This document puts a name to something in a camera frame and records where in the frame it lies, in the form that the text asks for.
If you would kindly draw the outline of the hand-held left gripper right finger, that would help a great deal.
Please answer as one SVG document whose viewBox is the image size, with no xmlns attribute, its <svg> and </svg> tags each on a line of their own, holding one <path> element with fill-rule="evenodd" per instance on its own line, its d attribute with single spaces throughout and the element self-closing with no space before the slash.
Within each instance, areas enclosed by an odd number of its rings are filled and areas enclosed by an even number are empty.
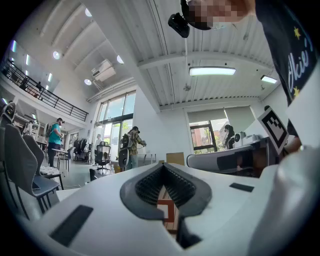
<svg viewBox="0 0 320 256">
<path fill-rule="evenodd" d="M 202 214 L 212 199 L 211 187 L 169 163 L 163 164 L 163 185 L 179 210 L 176 242 L 184 249 L 197 244 L 202 239 L 189 231 L 186 218 Z"/>
</svg>

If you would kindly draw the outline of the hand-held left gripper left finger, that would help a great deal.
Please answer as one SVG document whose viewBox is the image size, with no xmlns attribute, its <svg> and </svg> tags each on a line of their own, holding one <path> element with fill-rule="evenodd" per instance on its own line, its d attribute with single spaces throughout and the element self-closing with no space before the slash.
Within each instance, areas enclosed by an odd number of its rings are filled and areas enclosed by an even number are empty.
<svg viewBox="0 0 320 256">
<path fill-rule="evenodd" d="M 163 221 L 164 212 L 157 208 L 158 198 L 164 185 L 163 164 L 143 171 L 127 180 L 120 188 L 123 205 L 136 217 L 149 221 Z"/>
</svg>

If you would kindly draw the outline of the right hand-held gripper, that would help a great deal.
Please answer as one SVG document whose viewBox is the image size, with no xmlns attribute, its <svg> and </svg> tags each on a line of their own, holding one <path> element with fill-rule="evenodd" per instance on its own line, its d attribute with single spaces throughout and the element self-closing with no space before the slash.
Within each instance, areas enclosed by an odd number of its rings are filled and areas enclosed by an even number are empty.
<svg viewBox="0 0 320 256">
<path fill-rule="evenodd" d="M 287 152 L 289 133 L 270 107 L 254 124 L 261 126 L 262 134 L 235 133 L 227 141 L 227 150 L 190 154 L 186 158 L 187 166 L 212 173 L 258 178 L 265 167 L 277 165 L 281 154 Z"/>
</svg>

